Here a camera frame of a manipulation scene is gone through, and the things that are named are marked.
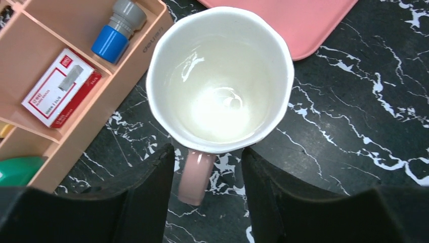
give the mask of black marble surface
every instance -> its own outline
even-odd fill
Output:
[[[205,9],[196,0],[165,2],[175,21]],[[428,0],[360,0],[314,55],[295,63],[289,110],[254,149],[337,193],[428,186],[428,36]],[[253,242],[241,151],[219,156],[200,207],[179,202],[187,151],[153,118],[144,87],[143,77],[56,193],[113,177],[172,142],[177,163],[164,242]]]

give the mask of red logo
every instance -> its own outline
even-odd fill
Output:
[[[69,57],[69,56],[67,56],[67,55],[65,55],[64,57],[63,57],[63,59],[61,60],[61,65],[63,65],[65,68],[68,68],[68,66],[70,66],[70,64],[73,62],[73,60]]]

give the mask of storage box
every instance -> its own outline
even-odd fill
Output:
[[[163,2],[137,0],[147,22],[113,65],[95,55],[91,46],[108,23],[115,0],[7,1],[15,13],[0,31],[0,120],[15,128],[0,143],[0,160],[47,157],[28,185],[52,192],[146,72],[155,44],[173,21]],[[21,102],[64,48],[89,61],[102,78],[64,125],[52,129]]]
[[[46,126],[60,128],[100,78],[93,67],[65,48],[22,105]]]

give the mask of desk organizer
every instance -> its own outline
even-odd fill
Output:
[[[0,30],[0,121],[14,125],[0,143],[0,161],[23,156],[47,160],[28,183],[53,192],[108,118],[149,67],[155,44],[173,25],[159,0],[137,0],[147,15],[115,65],[91,51],[109,21],[115,0],[7,0],[15,13]],[[21,101],[64,48],[71,48],[102,79],[63,127],[41,123]]]

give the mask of yellow object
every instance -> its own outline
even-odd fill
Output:
[[[0,138],[5,138],[14,126],[0,121]]]

